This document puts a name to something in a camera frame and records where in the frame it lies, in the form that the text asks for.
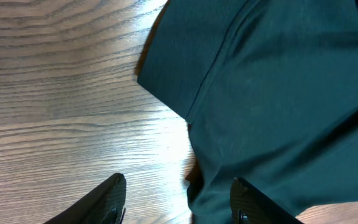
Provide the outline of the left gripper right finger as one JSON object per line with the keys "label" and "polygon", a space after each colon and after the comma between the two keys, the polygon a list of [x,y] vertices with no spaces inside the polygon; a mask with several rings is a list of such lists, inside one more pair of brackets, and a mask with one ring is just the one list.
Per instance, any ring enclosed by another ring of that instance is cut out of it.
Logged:
{"label": "left gripper right finger", "polygon": [[235,224],[303,224],[243,178],[235,178],[230,190]]}

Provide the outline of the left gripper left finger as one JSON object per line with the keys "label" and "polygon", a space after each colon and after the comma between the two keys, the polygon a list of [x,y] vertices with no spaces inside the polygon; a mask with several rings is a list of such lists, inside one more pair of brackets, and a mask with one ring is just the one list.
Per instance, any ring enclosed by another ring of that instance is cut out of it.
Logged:
{"label": "left gripper left finger", "polygon": [[126,185],[124,175],[115,173],[45,224],[121,224]]}

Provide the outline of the black polo shirt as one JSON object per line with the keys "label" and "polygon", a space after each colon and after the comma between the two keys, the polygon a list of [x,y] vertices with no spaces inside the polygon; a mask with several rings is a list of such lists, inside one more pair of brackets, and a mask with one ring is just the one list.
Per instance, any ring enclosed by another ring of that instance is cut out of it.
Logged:
{"label": "black polo shirt", "polygon": [[180,115],[195,223],[242,177],[289,214],[358,201],[358,0],[168,1],[138,84]]}

